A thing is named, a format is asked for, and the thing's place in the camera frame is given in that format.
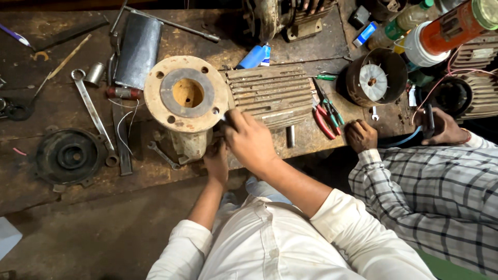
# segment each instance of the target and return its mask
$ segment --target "smartphone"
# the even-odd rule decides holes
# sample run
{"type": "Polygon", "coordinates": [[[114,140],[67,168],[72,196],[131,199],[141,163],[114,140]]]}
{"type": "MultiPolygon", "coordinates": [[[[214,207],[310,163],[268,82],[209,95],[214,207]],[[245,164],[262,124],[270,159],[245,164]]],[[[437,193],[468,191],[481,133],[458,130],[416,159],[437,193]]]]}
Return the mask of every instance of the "smartphone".
{"type": "Polygon", "coordinates": [[[432,105],[429,102],[424,103],[425,117],[427,118],[426,125],[422,126],[424,139],[429,139],[434,135],[434,115],[432,113],[432,105]]]}

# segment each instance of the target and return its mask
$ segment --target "dirty table surface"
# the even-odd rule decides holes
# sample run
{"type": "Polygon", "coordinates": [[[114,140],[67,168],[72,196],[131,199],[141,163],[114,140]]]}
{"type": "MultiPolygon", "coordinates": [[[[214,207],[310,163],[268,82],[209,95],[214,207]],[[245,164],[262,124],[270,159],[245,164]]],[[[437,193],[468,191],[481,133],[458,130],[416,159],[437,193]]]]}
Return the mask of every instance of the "dirty table surface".
{"type": "MultiPolygon", "coordinates": [[[[348,1],[340,1],[339,6],[323,20],[323,31],[316,36],[294,43],[286,43],[281,35],[270,42],[270,64],[302,64],[309,74],[320,71],[341,72],[349,62],[343,56],[353,57],[364,53],[364,49],[354,48],[347,44],[356,35],[355,30],[343,30],[347,15],[339,13],[340,9],[350,9],[348,1]]],[[[202,30],[221,37],[218,44],[199,36],[165,25],[158,60],[174,55],[192,55],[211,63],[215,68],[223,70],[223,65],[235,67],[252,48],[252,44],[242,36],[240,18],[235,10],[153,10],[151,14],[202,30]]],[[[22,34],[28,41],[49,37],[75,24],[85,22],[104,14],[110,21],[116,17],[117,11],[81,11],[81,12],[4,12],[0,13],[0,22],[9,29],[22,34]]],[[[124,25],[124,17],[118,30],[124,25]]],[[[0,120],[0,216],[20,211],[40,204],[60,201],[77,203],[98,199],[122,192],[139,190],[151,186],[206,175],[202,161],[190,163],[178,171],[173,171],[160,156],[147,149],[147,143],[165,133],[150,115],[146,106],[139,106],[131,126],[129,138],[130,149],[135,159],[132,161],[133,175],[120,177],[118,167],[102,167],[94,177],[95,184],[89,188],[80,185],[71,186],[65,193],[52,192],[51,185],[35,177],[33,155],[36,147],[48,126],[58,128],[79,128],[96,133],[97,130],[81,99],[81,96],[70,77],[72,70],[80,68],[85,71],[96,63],[106,63],[112,49],[109,43],[110,26],[104,26],[91,32],[92,37],[81,50],[51,80],[47,81],[39,93],[35,111],[31,118],[23,122],[0,120]],[[27,154],[21,155],[13,148],[27,154]]],[[[85,35],[46,50],[48,58],[34,56],[34,52],[0,32],[0,77],[7,84],[0,89],[0,96],[28,100],[47,74],[54,70],[64,58],[85,38],[85,35]]],[[[413,132],[408,125],[407,117],[410,109],[406,94],[399,104],[391,104],[377,108],[379,121],[373,122],[368,108],[359,107],[348,99],[345,90],[336,81],[319,81],[329,94],[334,105],[341,112],[345,122],[365,119],[379,132],[379,137],[390,137],[413,132]]],[[[100,88],[87,87],[93,103],[116,145],[111,114],[111,103],[105,98],[105,82],[100,88]]],[[[136,101],[124,101],[126,106],[136,106],[136,101]]],[[[125,113],[133,110],[126,108],[125,113]]],[[[343,137],[328,140],[316,126],[311,112],[309,118],[296,125],[296,147],[286,147],[285,129],[273,131],[275,149],[282,158],[289,158],[320,150],[346,145],[343,137]]],[[[160,146],[162,150],[172,154],[171,147],[160,146]]],[[[229,156],[231,169],[242,167],[232,156],[229,156]]]]}

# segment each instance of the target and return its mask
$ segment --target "bracelet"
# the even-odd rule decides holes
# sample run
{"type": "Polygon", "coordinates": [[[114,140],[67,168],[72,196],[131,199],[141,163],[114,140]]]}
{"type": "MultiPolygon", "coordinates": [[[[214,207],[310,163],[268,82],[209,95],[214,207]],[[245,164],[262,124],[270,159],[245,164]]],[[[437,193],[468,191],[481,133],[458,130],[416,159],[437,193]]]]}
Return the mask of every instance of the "bracelet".
{"type": "Polygon", "coordinates": [[[467,132],[467,134],[468,134],[469,136],[467,136],[467,139],[466,139],[466,140],[464,140],[464,141],[460,141],[460,142],[452,143],[452,144],[454,144],[454,145],[461,145],[461,144],[465,144],[465,143],[467,143],[468,141],[470,141],[470,139],[472,138],[472,134],[470,133],[470,131],[468,131],[467,129],[463,129],[463,128],[460,128],[460,129],[461,129],[461,130],[463,130],[463,131],[466,131],[466,132],[467,132]]]}

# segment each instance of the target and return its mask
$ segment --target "human hand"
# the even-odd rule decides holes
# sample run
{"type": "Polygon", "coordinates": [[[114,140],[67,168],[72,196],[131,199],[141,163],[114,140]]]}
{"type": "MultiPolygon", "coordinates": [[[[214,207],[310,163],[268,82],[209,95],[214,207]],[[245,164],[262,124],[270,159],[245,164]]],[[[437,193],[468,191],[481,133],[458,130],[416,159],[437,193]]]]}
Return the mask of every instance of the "human hand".
{"type": "Polygon", "coordinates": [[[234,125],[225,128],[228,147],[243,166],[261,177],[274,160],[280,160],[273,148],[270,130],[248,113],[230,110],[227,114],[234,125]]]}
{"type": "Polygon", "coordinates": [[[227,145],[223,139],[206,148],[204,164],[208,170],[208,180],[219,183],[223,188],[228,181],[227,145]]]}
{"type": "Polygon", "coordinates": [[[345,127],[349,145],[357,153],[377,148],[377,131],[364,120],[352,121],[345,127]]]}
{"type": "MultiPolygon", "coordinates": [[[[434,136],[422,140],[422,145],[437,145],[441,143],[460,143],[469,138],[469,133],[460,127],[452,116],[443,112],[443,110],[433,107],[432,115],[434,116],[434,136]]],[[[423,109],[417,111],[415,115],[415,125],[427,125],[427,115],[423,109]]]]}
{"type": "Polygon", "coordinates": [[[304,0],[303,10],[307,10],[308,7],[310,7],[310,14],[314,14],[318,10],[323,11],[324,10],[323,3],[321,7],[318,9],[319,3],[320,0],[304,0]]]}

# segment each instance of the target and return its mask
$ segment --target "red-handled pliers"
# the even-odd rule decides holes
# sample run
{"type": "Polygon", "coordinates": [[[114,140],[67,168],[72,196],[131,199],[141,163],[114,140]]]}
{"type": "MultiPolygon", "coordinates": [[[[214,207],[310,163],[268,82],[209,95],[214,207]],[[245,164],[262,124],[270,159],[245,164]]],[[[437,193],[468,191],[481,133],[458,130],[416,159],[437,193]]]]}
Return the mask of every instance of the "red-handled pliers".
{"type": "Polygon", "coordinates": [[[327,136],[327,138],[330,140],[334,140],[336,136],[327,127],[323,118],[325,117],[330,126],[334,127],[333,124],[331,123],[332,121],[329,120],[327,112],[322,108],[322,106],[320,106],[320,104],[317,104],[317,102],[314,99],[313,99],[313,117],[315,118],[318,127],[327,136]]]}

